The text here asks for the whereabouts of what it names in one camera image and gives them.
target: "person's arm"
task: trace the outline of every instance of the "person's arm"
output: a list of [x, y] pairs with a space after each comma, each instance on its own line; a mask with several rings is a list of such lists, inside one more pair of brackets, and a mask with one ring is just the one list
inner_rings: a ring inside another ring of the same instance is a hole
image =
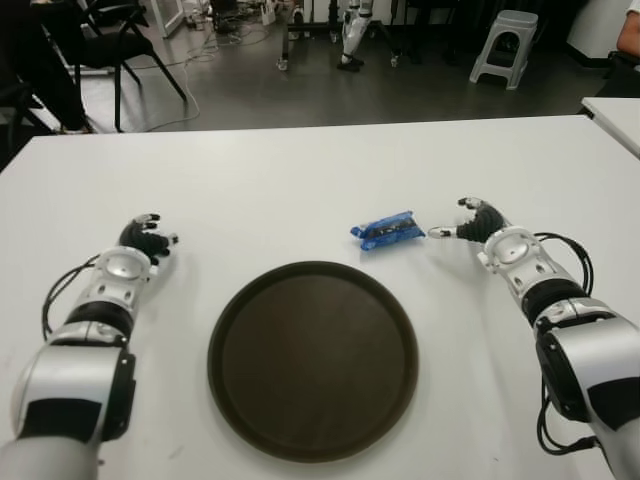
[[633, 10], [627, 13], [616, 47], [621, 52], [640, 57], [640, 13]]

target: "blue package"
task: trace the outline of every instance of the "blue package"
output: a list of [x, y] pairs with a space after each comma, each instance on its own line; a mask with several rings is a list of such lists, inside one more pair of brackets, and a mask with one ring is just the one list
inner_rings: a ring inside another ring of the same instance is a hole
[[398, 213], [376, 222], [353, 227], [351, 234], [364, 240], [360, 248], [365, 251], [425, 236], [413, 219], [412, 211]]

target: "pants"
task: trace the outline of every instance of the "pants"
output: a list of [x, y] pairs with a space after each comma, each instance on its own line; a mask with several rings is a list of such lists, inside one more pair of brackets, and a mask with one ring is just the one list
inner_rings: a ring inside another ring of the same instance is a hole
[[5, 16], [0, 22], [0, 56], [4, 57], [4, 61], [0, 61], [0, 78], [10, 80], [17, 75], [31, 85], [33, 92], [64, 127], [82, 129], [86, 124], [84, 108], [67, 69], [40, 24], [25, 15], [11, 18], [12, 11], [9, 8], [0, 13]]
[[640, 72], [618, 65], [596, 97], [640, 98]]

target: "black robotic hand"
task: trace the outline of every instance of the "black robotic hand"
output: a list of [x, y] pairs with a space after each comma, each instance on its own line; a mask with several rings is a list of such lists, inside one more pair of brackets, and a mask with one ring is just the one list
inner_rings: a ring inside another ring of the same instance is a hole
[[498, 210], [479, 198], [461, 198], [458, 205], [475, 210], [475, 218], [455, 227], [434, 227], [429, 230], [429, 237], [461, 238], [470, 242], [485, 243], [491, 235], [509, 225]]
[[169, 247], [178, 243], [178, 236], [175, 234], [163, 235], [152, 232], [158, 228], [160, 215], [149, 213], [134, 218], [122, 233], [118, 244], [124, 247], [132, 247], [144, 253], [151, 265], [158, 265], [160, 257], [167, 257], [171, 254]]

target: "cable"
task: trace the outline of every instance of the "cable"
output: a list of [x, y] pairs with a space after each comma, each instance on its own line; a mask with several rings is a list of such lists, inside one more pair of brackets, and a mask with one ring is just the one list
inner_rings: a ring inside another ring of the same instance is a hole
[[571, 248], [571, 250], [573, 250], [573, 252], [578, 257], [578, 260], [580, 261], [580, 265], [582, 266], [582, 289], [587, 295], [591, 296], [591, 293], [593, 292], [594, 271], [593, 263], [591, 263], [591, 258], [589, 257], [589, 254], [587, 253], [585, 248], [575, 240], [559, 235], [557, 233], [538, 232], [534, 235], [536, 237], [542, 237], [539, 238], [540, 242], [544, 242], [545, 240], [560, 240], [567, 244]]
[[[193, 95], [193, 92], [191, 92], [191, 88], [189, 88], [189, 72], [187, 71], [187, 67], [191, 62], [196, 62], [196, 63], [210, 62], [212, 59], [215, 58], [215, 54], [220, 50], [220, 47], [256, 45], [260, 42], [263, 42], [270, 34], [270, 32], [266, 29], [254, 30], [251, 27], [251, 25], [240, 25], [240, 27], [243, 27], [243, 26], [248, 27], [249, 31], [244, 34], [241, 33], [240, 35], [229, 34], [229, 38], [231, 38], [234, 41], [226, 42], [226, 43], [220, 43], [217, 38], [214, 39], [215, 43], [212, 43], [211, 36], [214, 34], [214, 32], [213, 31], [210, 32], [200, 47], [187, 51], [188, 57], [186, 60], [184, 60], [183, 62], [166, 65], [166, 66], [171, 66], [171, 65], [182, 64], [182, 71], [184, 72], [184, 78], [185, 78], [185, 90], [187, 91], [187, 94], [193, 101], [194, 106], [196, 107], [196, 113], [187, 118], [180, 118], [177, 120], [171, 120], [169, 122], [164, 122], [159, 125], [155, 125], [145, 130], [145, 132], [153, 132], [154, 130], [157, 130], [159, 128], [167, 127], [169, 125], [174, 125], [176, 123], [189, 122], [191, 120], [195, 120], [200, 116], [200, 113], [201, 113], [200, 105], [198, 105], [198, 101], [196, 100], [196, 97]], [[251, 35], [251, 33], [253, 32], [262, 32], [264, 35], [262, 36], [262, 38], [258, 39], [257, 41], [244, 43], [243, 39]], [[208, 58], [209, 60], [203, 61], [201, 60], [202, 58]]]
[[187, 95], [189, 95], [191, 97], [191, 100], [193, 100], [193, 104], [196, 107], [196, 113], [194, 115], [191, 115], [190, 117], [187, 118], [180, 118], [178, 120], [171, 120], [169, 122], [165, 122], [165, 123], [161, 123], [159, 125], [156, 125], [155, 127], [151, 127], [148, 128], [147, 130], [145, 130], [145, 132], [153, 132], [154, 130], [157, 130], [158, 128], [162, 128], [162, 127], [166, 127], [168, 125], [173, 125], [175, 123], [180, 123], [180, 122], [188, 122], [190, 120], [195, 120], [196, 118], [198, 118], [200, 116], [200, 105], [198, 105], [198, 101], [196, 100], [196, 97], [194, 97], [193, 93], [191, 92], [191, 89], [189, 88], [189, 72], [187, 72], [187, 66], [189, 65], [189, 61], [187, 60], [186, 62], [184, 62], [184, 65], [182, 66], [182, 70], [184, 71], [184, 89], [187, 91]]
[[[173, 62], [173, 63], [165, 63], [164, 66], [165, 67], [175, 67], [176, 65], [181, 65], [184, 63], [184, 60], [181, 60], [179, 62]], [[147, 65], [146, 67], [131, 67], [131, 70], [150, 70], [152, 68], [160, 68], [157, 65]]]
[[[536, 424], [536, 435], [538, 437], [538, 443], [540, 444], [540, 447], [546, 453], [554, 456], [562, 456], [569, 453], [578, 452], [580, 450], [588, 450], [600, 445], [597, 437], [595, 436], [582, 437], [571, 445], [562, 445], [553, 440], [547, 428], [547, 410], [549, 409], [549, 405], [551, 404], [551, 399], [546, 395], [544, 380], [542, 381], [542, 398], [542, 407], [540, 408], [540, 413], [538, 413], [538, 421]], [[549, 443], [551, 443], [555, 448], [549, 447], [545, 443], [545, 439], [549, 441]]]
[[[591, 263], [591, 258], [589, 254], [585, 250], [585, 248], [580, 245], [575, 240], [565, 237], [562, 235], [558, 235], [557, 233], [552, 232], [538, 232], [534, 234], [540, 242], [544, 242], [545, 240], [560, 240], [564, 242], [566, 245], [573, 250], [573, 252], [578, 257], [580, 261], [580, 265], [582, 266], [582, 289], [585, 293], [591, 296], [593, 292], [593, 280], [594, 280], [594, 271], [593, 271], [593, 263]], [[594, 448], [599, 446], [597, 437], [582, 437], [572, 443], [571, 445], [563, 445], [561, 443], [556, 442], [549, 433], [549, 429], [547, 427], [547, 410], [549, 409], [549, 405], [551, 404], [551, 398], [547, 395], [546, 386], [544, 383], [544, 378], [542, 379], [542, 387], [540, 392], [540, 412], [538, 413], [538, 420], [536, 423], [536, 436], [538, 437], [538, 443], [540, 444], [540, 448], [544, 450], [549, 455], [561, 456], [567, 455], [568, 453], [577, 452], [580, 450], [587, 450], [589, 448]]]
[[60, 296], [60, 294], [73, 282], [82, 271], [87, 268], [92, 268], [98, 257], [100, 255], [94, 255], [93, 257], [87, 259], [82, 265], [78, 265], [75, 268], [72, 268], [67, 273], [62, 275], [56, 282], [53, 284], [49, 293], [47, 293], [47, 297], [42, 305], [42, 337], [46, 342], [49, 338], [49, 334], [53, 332], [51, 326], [49, 325], [49, 310], [51, 309], [51, 305], [56, 299]]

